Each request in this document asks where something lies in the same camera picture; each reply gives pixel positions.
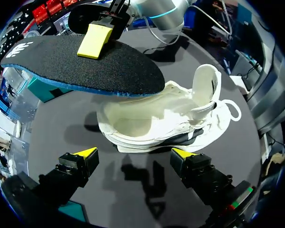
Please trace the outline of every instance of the white cable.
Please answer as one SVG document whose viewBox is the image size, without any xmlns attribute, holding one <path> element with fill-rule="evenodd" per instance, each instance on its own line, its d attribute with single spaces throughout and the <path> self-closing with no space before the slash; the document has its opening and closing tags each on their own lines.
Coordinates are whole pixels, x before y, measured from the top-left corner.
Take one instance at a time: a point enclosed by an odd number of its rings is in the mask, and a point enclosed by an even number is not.
<svg viewBox="0 0 285 228">
<path fill-rule="evenodd" d="M 224 11 L 225 11 L 225 14 L 227 17 L 228 26 L 229 26 L 229 31 L 230 31 L 229 35 L 232 35 L 232 27 L 231 27 L 231 23 L 230 23 L 230 18 L 229 18 L 229 14 L 228 14 L 224 0 L 222 0 L 222 3 L 223 3 L 223 8 L 224 8 Z"/>
<path fill-rule="evenodd" d="M 201 11 L 203 14 L 205 14 L 208 18 L 210 18 L 221 30 L 223 30 L 224 32 L 226 32 L 228 35 L 231 35 L 230 32 L 228 32 L 226 29 L 224 29 L 220 24 L 217 23 L 216 20 L 214 20 L 211 16 L 209 16 L 205 11 L 203 11 L 201 8 L 197 7 L 197 6 L 191 6 L 194 8 L 197 8 L 199 11 Z"/>
<path fill-rule="evenodd" d="M 146 25 L 147 25 L 149 31 L 150 31 L 150 32 L 152 33 L 152 35 L 153 35 L 155 38 L 157 38 L 161 43 L 163 43 L 163 44 L 165 44 L 165 45 L 172 45 L 172 44 L 175 44 L 175 43 L 179 40 L 180 35 L 181 35 L 181 30 L 180 30 L 179 34 L 177 35 L 177 38 L 176 38 L 175 41 L 173 41 L 172 43 L 167 43 L 167 42 L 161 40 L 157 35 L 155 35 L 155 33 L 154 33 L 154 32 L 152 31 L 152 29 L 150 28 L 148 19 L 147 19 L 146 17 L 143 17 L 143 18 L 144 18 L 144 20 L 145 20 L 145 22 L 146 22 Z"/>
</svg>

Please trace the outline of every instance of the green light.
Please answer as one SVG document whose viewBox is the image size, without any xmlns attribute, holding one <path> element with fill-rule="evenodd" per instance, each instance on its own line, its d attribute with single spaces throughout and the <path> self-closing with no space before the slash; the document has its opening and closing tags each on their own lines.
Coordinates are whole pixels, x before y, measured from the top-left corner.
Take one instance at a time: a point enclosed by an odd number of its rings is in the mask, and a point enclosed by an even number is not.
<svg viewBox="0 0 285 228">
<path fill-rule="evenodd" d="M 238 202 L 234 201 L 231 205 L 232 205 L 234 208 L 237 208 L 237 207 L 238 207 Z"/>
</svg>

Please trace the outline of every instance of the black insole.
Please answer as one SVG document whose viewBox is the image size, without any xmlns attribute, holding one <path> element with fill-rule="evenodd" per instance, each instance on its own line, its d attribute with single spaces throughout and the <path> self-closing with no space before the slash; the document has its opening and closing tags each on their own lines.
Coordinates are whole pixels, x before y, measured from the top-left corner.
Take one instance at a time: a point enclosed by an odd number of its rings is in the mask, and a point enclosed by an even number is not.
<svg viewBox="0 0 285 228">
<path fill-rule="evenodd" d="M 83 38 L 26 38 L 11 48 L 1 65 L 28 70 L 39 80 L 57 87 L 91 93 L 141 96 L 164 89 L 160 69 L 144 54 L 124 43 L 110 41 L 99 59 L 78 57 Z"/>
</svg>

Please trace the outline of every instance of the white logo on insole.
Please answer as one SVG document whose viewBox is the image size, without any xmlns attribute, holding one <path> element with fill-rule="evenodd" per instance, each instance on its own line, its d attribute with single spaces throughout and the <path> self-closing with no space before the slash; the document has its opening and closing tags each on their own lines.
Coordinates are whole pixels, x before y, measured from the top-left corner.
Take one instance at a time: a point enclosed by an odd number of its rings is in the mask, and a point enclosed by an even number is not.
<svg viewBox="0 0 285 228">
<path fill-rule="evenodd" d="M 6 58 L 10 58 L 10 57 L 14 57 L 16 56 L 18 53 L 20 53 L 20 51 L 23 51 L 24 48 L 28 47 L 30 44 L 32 44 L 33 42 L 29 42 L 29 43 L 23 43 L 23 44 L 18 44 L 17 46 L 15 46 L 11 52 L 9 52 L 6 55 Z"/>
</svg>

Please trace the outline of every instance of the red light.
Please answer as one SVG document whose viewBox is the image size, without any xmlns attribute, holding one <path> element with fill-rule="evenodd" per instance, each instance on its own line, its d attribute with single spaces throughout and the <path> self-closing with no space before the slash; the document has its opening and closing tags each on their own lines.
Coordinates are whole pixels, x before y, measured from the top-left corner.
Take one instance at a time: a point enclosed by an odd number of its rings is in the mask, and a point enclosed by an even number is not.
<svg viewBox="0 0 285 228">
<path fill-rule="evenodd" d="M 229 209 L 229 210 L 234 210 L 234 209 L 235 209 L 235 207 L 234 207 L 234 206 L 232 206 L 232 205 L 229 205 L 229 206 L 228 206 L 228 209 Z"/>
<path fill-rule="evenodd" d="M 60 0 L 49 0 L 47 1 L 47 9 L 50 15 L 53 15 L 62 10 Z"/>
<path fill-rule="evenodd" d="M 63 4 L 65 7 L 74 4 L 77 0 L 63 0 Z"/>
<path fill-rule="evenodd" d="M 43 4 L 36 9 L 33 10 L 33 16 L 35 18 L 36 23 L 39 25 L 41 22 L 45 21 L 48 18 L 48 13 L 46 10 L 46 6 Z"/>
</svg>

